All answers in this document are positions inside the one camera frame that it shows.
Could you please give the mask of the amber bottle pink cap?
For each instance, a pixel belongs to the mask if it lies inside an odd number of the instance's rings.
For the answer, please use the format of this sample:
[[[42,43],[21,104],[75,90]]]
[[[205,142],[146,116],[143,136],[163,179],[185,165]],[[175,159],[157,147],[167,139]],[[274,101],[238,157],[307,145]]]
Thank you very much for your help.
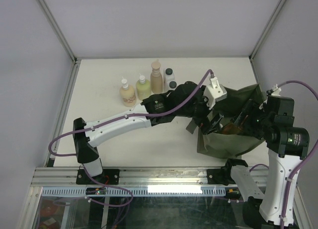
[[[240,127],[230,122],[222,128],[221,133],[224,135],[239,135],[241,131],[242,129]]]

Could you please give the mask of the olive green canvas bag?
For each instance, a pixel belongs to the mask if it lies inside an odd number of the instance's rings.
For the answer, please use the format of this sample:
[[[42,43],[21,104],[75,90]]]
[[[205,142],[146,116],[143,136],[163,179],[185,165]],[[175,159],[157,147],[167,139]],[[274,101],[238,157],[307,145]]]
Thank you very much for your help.
[[[226,87],[225,90],[227,98],[217,102],[208,115],[208,119],[211,120],[218,113],[223,114],[224,118],[221,120],[223,126],[242,111],[248,100],[252,99],[258,104],[265,100],[264,93],[258,84],[239,90]],[[203,135],[201,130],[198,130],[197,152],[221,159],[237,158],[252,151],[263,142],[264,140],[242,134],[213,132]]]

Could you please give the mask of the white bottle dark cap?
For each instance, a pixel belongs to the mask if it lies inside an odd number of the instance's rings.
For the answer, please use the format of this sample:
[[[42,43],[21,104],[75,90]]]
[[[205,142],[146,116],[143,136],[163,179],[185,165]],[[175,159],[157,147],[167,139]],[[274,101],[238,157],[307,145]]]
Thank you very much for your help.
[[[166,83],[166,90],[173,90],[173,89],[176,89],[176,87],[177,87],[177,83],[173,80],[168,81]]]
[[[173,69],[167,68],[163,72],[163,82],[169,82],[175,79]]]

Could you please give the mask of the beige pump bottle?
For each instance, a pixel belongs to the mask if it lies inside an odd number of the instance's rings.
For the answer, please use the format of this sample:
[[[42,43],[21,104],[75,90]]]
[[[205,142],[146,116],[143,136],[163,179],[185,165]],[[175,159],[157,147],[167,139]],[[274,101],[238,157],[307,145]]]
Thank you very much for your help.
[[[152,62],[151,67],[151,90],[154,94],[162,93],[163,79],[160,71],[161,64],[159,60]]]

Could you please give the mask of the yellow-green lotion bottle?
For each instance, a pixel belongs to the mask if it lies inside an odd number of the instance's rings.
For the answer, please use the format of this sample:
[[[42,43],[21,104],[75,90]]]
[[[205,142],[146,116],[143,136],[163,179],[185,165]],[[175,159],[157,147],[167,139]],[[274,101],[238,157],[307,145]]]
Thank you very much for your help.
[[[144,75],[139,75],[136,82],[137,96],[142,101],[151,95],[151,83]]]

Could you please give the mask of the small tan pump bottle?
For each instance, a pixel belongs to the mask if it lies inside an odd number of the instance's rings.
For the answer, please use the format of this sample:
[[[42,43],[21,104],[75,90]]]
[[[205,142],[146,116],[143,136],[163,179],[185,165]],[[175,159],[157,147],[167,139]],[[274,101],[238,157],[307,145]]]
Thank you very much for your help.
[[[127,107],[133,107],[137,101],[134,87],[125,78],[121,79],[121,84],[120,96],[123,104]]]

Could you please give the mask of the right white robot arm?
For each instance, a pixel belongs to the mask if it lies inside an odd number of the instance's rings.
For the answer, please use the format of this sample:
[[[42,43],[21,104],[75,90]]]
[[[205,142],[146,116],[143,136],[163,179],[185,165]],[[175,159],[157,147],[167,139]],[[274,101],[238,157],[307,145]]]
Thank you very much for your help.
[[[259,190],[247,163],[228,159],[214,174],[219,184],[236,184],[244,200],[243,220],[253,229],[293,229],[293,200],[300,163],[305,161],[309,133],[293,126],[294,100],[270,95],[259,106],[249,100],[241,113],[225,126],[260,140],[268,147],[269,170],[266,190]]]

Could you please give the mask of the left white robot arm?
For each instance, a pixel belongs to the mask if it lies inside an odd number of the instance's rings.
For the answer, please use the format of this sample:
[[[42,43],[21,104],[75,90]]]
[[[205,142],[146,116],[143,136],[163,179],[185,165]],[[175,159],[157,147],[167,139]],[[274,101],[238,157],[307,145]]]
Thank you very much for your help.
[[[198,86],[187,81],[174,90],[153,94],[122,115],[96,122],[77,118],[73,122],[74,145],[78,163],[92,183],[104,182],[104,171],[97,147],[129,131],[170,123],[175,117],[191,119],[190,125],[204,135],[220,129],[221,116],[209,119],[215,104],[227,97],[221,85]]]

